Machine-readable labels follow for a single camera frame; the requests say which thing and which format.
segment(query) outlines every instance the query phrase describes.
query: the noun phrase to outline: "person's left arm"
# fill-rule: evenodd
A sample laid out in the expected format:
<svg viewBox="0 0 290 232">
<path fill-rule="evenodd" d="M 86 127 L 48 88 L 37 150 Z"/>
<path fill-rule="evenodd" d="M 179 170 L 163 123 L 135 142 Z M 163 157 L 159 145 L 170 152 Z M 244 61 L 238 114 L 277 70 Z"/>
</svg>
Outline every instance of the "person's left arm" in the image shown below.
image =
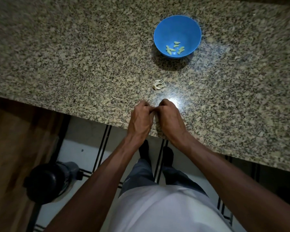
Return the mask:
<svg viewBox="0 0 290 232">
<path fill-rule="evenodd" d="M 131 113 L 127 136 L 54 217 L 44 232 L 100 231 L 119 181 L 148 136 L 153 107 L 141 101 Z"/>
</svg>

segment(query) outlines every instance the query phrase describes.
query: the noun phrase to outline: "person's right arm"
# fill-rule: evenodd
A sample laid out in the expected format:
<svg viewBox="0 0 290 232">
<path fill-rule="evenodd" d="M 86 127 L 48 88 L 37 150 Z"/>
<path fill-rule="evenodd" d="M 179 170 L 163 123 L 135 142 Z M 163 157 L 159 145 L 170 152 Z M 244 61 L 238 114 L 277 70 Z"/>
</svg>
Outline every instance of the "person's right arm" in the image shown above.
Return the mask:
<svg viewBox="0 0 290 232">
<path fill-rule="evenodd" d="M 248 232 L 290 232 L 290 205 L 196 140 L 172 102 L 163 99 L 155 111 L 168 140 L 200 169 Z"/>
</svg>

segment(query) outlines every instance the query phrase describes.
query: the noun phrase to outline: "shoe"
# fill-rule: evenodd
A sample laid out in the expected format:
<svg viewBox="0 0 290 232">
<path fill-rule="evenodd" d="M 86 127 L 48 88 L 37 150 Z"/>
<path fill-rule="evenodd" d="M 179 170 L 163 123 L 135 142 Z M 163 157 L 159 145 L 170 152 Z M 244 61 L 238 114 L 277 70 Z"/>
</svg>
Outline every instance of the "shoe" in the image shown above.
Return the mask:
<svg viewBox="0 0 290 232">
<path fill-rule="evenodd" d="M 139 147 L 139 152 L 140 152 L 140 158 L 145 159 L 151 166 L 151 161 L 149 158 L 149 145 L 148 145 L 147 140 L 145 140 L 143 144 Z"/>
<path fill-rule="evenodd" d="M 173 154 L 172 149 L 170 147 L 164 147 L 163 157 L 162 157 L 163 166 L 172 167 L 173 159 L 174 159 L 174 154 Z"/>
</svg>

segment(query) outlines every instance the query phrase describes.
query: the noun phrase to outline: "forearm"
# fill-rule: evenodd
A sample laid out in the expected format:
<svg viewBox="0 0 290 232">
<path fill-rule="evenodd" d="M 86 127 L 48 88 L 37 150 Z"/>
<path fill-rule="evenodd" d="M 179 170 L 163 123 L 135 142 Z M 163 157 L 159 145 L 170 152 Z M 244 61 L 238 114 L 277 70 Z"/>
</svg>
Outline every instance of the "forearm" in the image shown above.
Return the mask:
<svg viewBox="0 0 290 232">
<path fill-rule="evenodd" d="M 179 149 L 202 171 L 244 228 L 250 231 L 290 231 L 290 206 L 212 152 L 193 136 Z"/>
<path fill-rule="evenodd" d="M 134 137 L 124 138 L 55 216 L 45 232 L 99 231 L 120 179 L 139 145 L 139 141 Z"/>
</svg>

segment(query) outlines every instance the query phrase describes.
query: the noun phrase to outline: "blue jeans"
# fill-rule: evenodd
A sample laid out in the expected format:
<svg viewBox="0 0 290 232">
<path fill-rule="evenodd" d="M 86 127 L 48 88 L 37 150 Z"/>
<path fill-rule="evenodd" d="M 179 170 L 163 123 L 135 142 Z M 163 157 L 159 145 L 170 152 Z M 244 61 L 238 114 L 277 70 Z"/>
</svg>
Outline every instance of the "blue jeans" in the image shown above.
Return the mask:
<svg viewBox="0 0 290 232">
<path fill-rule="evenodd" d="M 162 172 L 165 177 L 165 183 L 167 185 L 186 187 L 201 192 L 207 196 L 205 191 L 197 183 L 189 179 L 189 177 L 182 171 L 176 170 L 173 167 L 163 166 Z M 123 182 L 120 195 L 122 195 L 127 190 L 136 187 L 153 185 L 157 185 L 157 183 L 155 183 L 150 164 L 145 159 L 139 159 Z"/>
</svg>

